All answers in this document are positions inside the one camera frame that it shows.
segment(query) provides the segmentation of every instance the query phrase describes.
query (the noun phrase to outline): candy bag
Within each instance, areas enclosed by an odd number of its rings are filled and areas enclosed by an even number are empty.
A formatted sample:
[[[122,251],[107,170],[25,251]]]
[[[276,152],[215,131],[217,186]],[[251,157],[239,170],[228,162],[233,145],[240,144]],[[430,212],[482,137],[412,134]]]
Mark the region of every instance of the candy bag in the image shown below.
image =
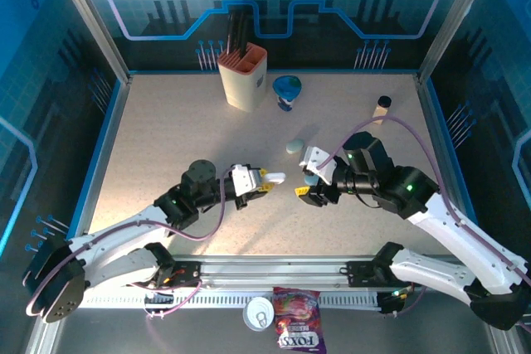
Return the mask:
[[[273,288],[280,348],[326,354],[318,298],[319,292],[313,290]]]

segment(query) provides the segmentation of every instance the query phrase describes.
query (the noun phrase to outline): blue wall panel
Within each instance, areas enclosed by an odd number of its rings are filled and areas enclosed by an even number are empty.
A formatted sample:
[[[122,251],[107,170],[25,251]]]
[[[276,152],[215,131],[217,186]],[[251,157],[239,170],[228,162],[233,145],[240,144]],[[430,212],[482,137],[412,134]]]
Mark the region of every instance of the blue wall panel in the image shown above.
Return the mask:
[[[71,0],[0,0],[0,12],[0,340],[23,352],[22,272],[54,233],[37,217],[70,224],[115,77]]]
[[[531,257],[529,0],[475,0],[432,76],[480,225]]]
[[[417,68],[453,0],[93,1],[134,70],[200,70],[199,42],[226,41],[232,9],[249,13],[271,67],[370,70]],[[380,62],[356,62],[373,49]]]

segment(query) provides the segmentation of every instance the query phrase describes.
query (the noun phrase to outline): beige table surface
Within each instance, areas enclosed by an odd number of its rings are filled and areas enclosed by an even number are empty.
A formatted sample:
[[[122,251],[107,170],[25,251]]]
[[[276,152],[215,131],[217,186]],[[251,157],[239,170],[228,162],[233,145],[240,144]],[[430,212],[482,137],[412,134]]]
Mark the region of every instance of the beige table surface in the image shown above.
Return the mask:
[[[231,107],[219,75],[136,75],[125,105],[90,231],[113,225],[141,211],[180,182],[196,159],[208,159],[218,176],[233,163],[250,163],[285,172],[287,181],[246,209],[227,205],[221,229],[206,242],[174,237],[174,254],[197,255],[373,255],[388,241],[435,255],[448,253],[424,231],[382,210],[369,209],[353,196],[337,206],[316,208],[299,200],[304,185],[299,154],[285,151],[302,138],[332,151],[357,123],[370,118],[380,95],[392,98],[390,113],[430,137],[410,75],[300,74],[303,91],[294,109],[276,105],[269,74],[268,96],[247,114]],[[397,165],[433,173],[415,139],[386,122],[368,128]],[[187,232],[207,233],[219,206],[201,215]]]

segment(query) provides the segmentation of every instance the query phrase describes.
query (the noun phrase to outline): white pen holder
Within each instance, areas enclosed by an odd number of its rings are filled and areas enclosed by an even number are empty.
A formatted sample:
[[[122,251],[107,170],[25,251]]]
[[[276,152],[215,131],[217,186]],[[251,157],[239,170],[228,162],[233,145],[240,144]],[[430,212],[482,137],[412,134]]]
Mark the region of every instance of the white pen holder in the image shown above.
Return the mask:
[[[222,76],[227,103],[246,112],[252,112],[266,96],[266,49],[247,43],[246,54],[240,51],[224,52],[217,60]]]

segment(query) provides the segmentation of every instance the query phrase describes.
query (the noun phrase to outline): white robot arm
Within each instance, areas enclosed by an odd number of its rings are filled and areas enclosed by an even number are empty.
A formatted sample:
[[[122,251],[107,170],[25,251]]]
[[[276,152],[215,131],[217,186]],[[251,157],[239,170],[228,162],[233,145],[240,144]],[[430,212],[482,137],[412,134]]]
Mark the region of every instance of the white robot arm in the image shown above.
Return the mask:
[[[343,146],[348,159],[308,147],[300,161],[306,174],[317,175],[316,186],[296,191],[314,206],[337,204],[342,194],[368,194],[386,211],[422,228],[441,242],[463,265],[418,255],[387,243],[374,263],[389,279],[413,282],[459,299],[481,319],[499,329],[511,328],[531,301],[529,264],[489,237],[455,206],[459,224],[446,209],[439,187],[414,167],[392,163],[382,143],[367,132],[354,134]],[[491,248],[512,264],[507,265]]]
[[[182,175],[181,183],[127,220],[94,234],[65,242],[50,236],[39,249],[22,277],[32,299],[28,315],[55,322],[69,315],[84,292],[109,286],[142,284],[152,289],[170,289],[199,276],[199,262],[177,262],[160,243],[172,233],[194,240],[180,230],[197,221],[222,201],[234,201],[237,210],[262,197],[284,173],[267,173],[250,165],[234,165],[228,177],[216,179],[209,161],[196,161]]]

